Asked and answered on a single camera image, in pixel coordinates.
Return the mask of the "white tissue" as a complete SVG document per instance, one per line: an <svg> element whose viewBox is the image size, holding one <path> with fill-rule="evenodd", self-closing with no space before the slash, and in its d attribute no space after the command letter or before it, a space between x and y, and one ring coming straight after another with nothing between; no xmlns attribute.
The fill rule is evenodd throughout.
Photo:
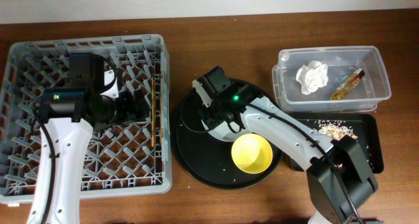
<svg viewBox="0 0 419 224"><path fill-rule="evenodd" d="M301 85L301 93L310 95L328 83L328 65L319 61L311 61L303 65L296 74L296 80Z"/></svg>

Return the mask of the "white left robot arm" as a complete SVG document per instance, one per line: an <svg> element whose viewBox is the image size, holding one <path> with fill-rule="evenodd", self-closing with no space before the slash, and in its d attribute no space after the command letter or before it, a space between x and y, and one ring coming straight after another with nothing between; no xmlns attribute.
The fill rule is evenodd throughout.
<svg viewBox="0 0 419 224"><path fill-rule="evenodd" d="M151 112L141 90L118 96L86 88L48 88L33 113L41 134L28 223L79 223L84 158L94 132L139 121Z"/></svg>

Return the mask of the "brown snack wrapper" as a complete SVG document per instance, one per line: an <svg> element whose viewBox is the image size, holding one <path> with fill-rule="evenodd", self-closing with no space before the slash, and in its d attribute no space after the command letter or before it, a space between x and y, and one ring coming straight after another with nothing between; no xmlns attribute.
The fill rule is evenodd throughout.
<svg viewBox="0 0 419 224"><path fill-rule="evenodd" d="M342 100L347 94L349 94L361 81L365 72L359 68L355 70L345 81L338 86L338 88L331 95L330 100Z"/></svg>

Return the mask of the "yellow bowl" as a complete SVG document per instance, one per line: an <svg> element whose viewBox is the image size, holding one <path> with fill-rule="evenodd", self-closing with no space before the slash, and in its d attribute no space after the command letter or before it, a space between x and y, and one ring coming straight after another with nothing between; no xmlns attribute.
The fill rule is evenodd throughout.
<svg viewBox="0 0 419 224"><path fill-rule="evenodd" d="M268 140L258 134L245 134L234 141L231 148L233 163L247 174L260 174L273 160L273 150Z"/></svg>

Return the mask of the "food scraps pile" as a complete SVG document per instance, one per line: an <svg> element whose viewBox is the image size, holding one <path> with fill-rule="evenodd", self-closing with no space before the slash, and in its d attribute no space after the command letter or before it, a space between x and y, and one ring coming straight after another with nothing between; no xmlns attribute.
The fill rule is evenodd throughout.
<svg viewBox="0 0 419 224"><path fill-rule="evenodd" d="M326 136L331 136L334 140L341 140L344 136L350 136L355 140L358 138L351 127L331 123L321 126L318 132Z"/></svg>

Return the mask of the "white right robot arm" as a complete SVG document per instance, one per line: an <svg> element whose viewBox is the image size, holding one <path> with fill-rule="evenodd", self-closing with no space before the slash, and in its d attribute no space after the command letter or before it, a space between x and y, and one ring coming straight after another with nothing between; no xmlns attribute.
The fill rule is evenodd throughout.
<svg viewBox="0 0 419 224"><path fill-rule="evenodd" d="M232 136L231 157L243 172L258 174L273 161L272 146L306 172L312 204L310 223L349 223L378 189L364 152L350 136L334 140L297 121L249 85L194 85L205 107L222 119L210 129L217 139Z"/></svg>

